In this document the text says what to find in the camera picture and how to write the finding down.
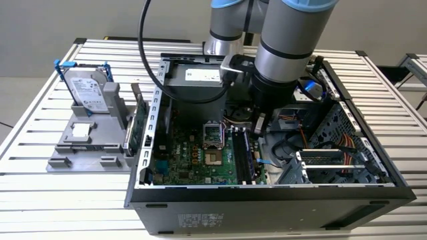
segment robotic arm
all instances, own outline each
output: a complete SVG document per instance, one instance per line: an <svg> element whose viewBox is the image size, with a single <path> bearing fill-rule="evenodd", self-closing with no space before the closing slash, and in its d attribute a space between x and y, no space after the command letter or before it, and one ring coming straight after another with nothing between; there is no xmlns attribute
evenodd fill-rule
<svg viewBox="0 0 427 240"><path fill-rule="evenodd" d="M274 110L293 99L338 1L213 0L205 54L242 54L243 32L261 33L249 89L254 101L251 132L257 135L265 133Z"/></svg>

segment slotted aluminum profile table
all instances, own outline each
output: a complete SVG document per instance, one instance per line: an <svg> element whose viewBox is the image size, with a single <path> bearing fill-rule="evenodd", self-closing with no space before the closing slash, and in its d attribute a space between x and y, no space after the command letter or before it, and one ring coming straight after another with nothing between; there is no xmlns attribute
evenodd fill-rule
<svg viewBox="0 0 427 240"><path fill-rule="evenodd" d="M147 42L149 62L161 53L202 54L202 44ZM247 55L257 47L246 48ZM330 62L386 152L418 199L349 231L198 235L202 239L427 239L427 126L370 58L357 51L318 50ZM63 61L109 61L126 104L135 105L131 83L151 99L155 85L134 41L77 42ZM0 146L0 238L157 239L134 210L123 209L130 176L117 173L47 173L55 144L73 115L73 98L57 73L47 80L17 127Z"/></svg>
<svg viewBox="0 0 427 240"><path fill-rule="evenodd" d="M406 67L427 87L427 55L408 53L398 66Z"/></svg>

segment white wall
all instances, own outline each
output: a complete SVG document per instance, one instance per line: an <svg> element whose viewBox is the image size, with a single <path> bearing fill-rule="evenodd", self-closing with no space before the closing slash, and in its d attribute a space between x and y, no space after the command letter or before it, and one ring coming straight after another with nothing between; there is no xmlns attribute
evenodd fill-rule
<svg viewBox="0 0 427 240"><path fill-rule="evenodd" d="M0 77L46 77L77 37L137 37L143 0L0 0ZM202 42L210 0L154 0L147 37ZM318 48L365 50L378 64L427 53L427 0L341 0Z"/></svg>

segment green circuit board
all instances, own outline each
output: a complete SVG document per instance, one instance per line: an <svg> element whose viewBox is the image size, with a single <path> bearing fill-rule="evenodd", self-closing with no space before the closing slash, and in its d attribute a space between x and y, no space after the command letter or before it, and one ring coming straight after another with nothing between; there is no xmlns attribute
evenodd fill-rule
<svg viewBox="0 0 427 240"><path fill-rule="evenodd" d="M231 130L225 131L225 147L203 148L203 131L175 129L169 159L157 159L155 185L237 185L238 173ZM266 183L265 166L257 184Z"/></svg>

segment gray floor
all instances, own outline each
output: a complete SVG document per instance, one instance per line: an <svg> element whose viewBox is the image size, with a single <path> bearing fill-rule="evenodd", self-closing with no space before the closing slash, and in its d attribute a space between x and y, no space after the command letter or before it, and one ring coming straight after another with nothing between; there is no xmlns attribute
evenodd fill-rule
<svg viewBox="0 0 427 240"><path fill-rule="evenodd" d="M0 77L0 122L15 126L47 80L47 77ZM11 130L0 124L0 143Z"/></svg>

